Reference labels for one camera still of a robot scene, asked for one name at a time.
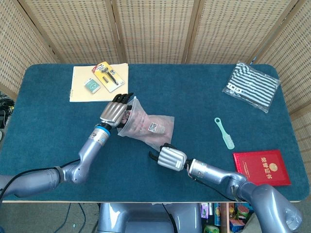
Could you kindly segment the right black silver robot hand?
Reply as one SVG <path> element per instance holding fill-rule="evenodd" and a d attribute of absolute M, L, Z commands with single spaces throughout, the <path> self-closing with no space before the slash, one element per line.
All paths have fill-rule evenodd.
<path fill-rule="evenodd" d="M 171 170 L 181 171 L 185 168 L 187 156 L 169 143 L 160 147 L 159 155 L 154 155 L 151 151 L 148 156 L 157 162 L 158 165 Z"/>

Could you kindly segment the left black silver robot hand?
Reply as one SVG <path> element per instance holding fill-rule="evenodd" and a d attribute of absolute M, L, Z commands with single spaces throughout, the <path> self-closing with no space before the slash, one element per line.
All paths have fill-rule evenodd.
<path fill-rule="evenodd" d="M 113 100 L 107 104 L 100 116 L 102 127 L 111 130 L 120 125 L 121 127 L 124 126 L 124 123 L 121 121 L 125 113 L 132 109 L 132 106 L 128 105 L 128 101 L 133 94 L 134 93 L 117 94 Z"/>

